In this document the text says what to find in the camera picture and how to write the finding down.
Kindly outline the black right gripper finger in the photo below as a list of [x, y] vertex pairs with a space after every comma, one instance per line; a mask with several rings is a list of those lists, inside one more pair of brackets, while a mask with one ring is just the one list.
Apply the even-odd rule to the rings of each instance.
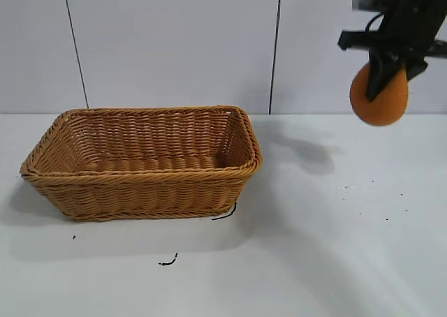
[[374, 100], [402, 68], [402, 60], [395, 54], [380, 50], [369, 51], [368, 100]]
[[405, 62], [406, 79], [411, 81], [415, 77], [424, 73], [428, 67], [428, 63], [424, 59], [409, 59]]

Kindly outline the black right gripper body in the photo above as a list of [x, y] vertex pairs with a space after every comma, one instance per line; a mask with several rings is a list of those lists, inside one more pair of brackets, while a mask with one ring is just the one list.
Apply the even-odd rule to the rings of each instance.
[[342, 50], [375, 47], [401, 57], [446, 58], [446, 41], [436, 38], [446, 0], [352, 0], [352, 7], [378, 14], [362, 31], [342, 31]]

